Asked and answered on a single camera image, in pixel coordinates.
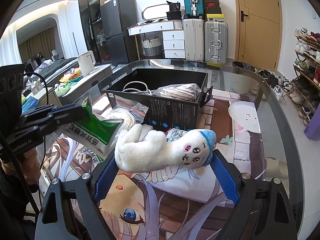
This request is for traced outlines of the person's left hand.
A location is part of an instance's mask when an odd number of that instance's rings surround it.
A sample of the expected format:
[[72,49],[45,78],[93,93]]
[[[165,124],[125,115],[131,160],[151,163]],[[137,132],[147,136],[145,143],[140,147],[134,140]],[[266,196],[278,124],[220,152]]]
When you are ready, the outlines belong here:
[[[37,184],[41,176],[40,163],[37,158],[36,148],[32,148],[28,152],[24,153],[24,160],[19,161],[19,166],[23,172],[24,178],[29,185]],[[8,175],[16,176],[17,172],[13,163],[3,163],[1,161],[4,172]]]

